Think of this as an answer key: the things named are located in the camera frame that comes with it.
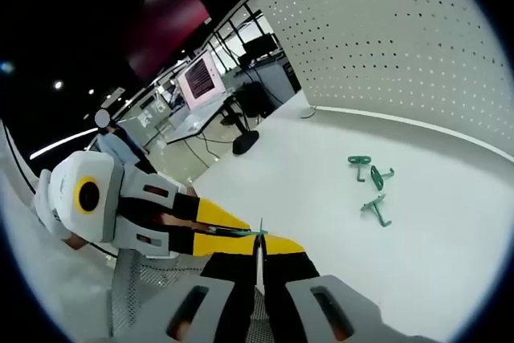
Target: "white partition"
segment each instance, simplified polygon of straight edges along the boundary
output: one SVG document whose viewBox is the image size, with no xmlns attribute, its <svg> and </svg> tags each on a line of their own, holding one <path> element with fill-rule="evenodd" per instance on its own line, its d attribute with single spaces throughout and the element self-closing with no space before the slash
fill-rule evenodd
<svg viewBox="0 0 514 343">
<path fill-rule="evenodd" d="M 514 156 L 512 72 L 474 0 L 260 5 L 311 105 L 435 125 Z"/>
</svg>

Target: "green object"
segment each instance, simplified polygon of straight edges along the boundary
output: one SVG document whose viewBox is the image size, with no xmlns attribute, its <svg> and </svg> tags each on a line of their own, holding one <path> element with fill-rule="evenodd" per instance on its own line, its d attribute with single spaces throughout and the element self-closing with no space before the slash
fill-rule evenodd
<svg viewBox="0 0 514 343">
<path fill-rule="evenodd" d="M 353 165 L 357 165 L 357 181 L 365 182 L 364 178 L 361 178 L 361 166 L 368 165 L 371 162 L 371 157 L 368 156 L 351 156 L 348 157 L 348 162 Z"/>
<path fill-rule="evenodd" d="M 384 178 L 389 178 L 394 176 L 393 168 L 390 168 L 390 172 L 386 174 L 380 174 L 375 167 L 375 165 L 371 166 L 371 179 L 373 180 L 375 186 L 380 191 L 384 189 Z"/>
<path fill-rule="evenodd" d="M 380 224 L 383 227 L 388 227 L 389 225 L 391 225 L 392 222 L 391 221 L 388 221 L 387 223 L 384 222 L 384 219 L 383 219 L 382 215 L 380 214 L 380 211 L 378 210 L 378 207 L 377 207 L 377 204 L 382 202 L 384 200 L 384 198 L 386 198 L 385 194 L 378 196 L 378 198 L 374 199 L 372 202 L 368 202 L 367 204 L 364 204 L 364 206 L 361 208 L 361 211 L 372 210 L 377 215 L 378 221 L 380 221 Z"/>
</svg>

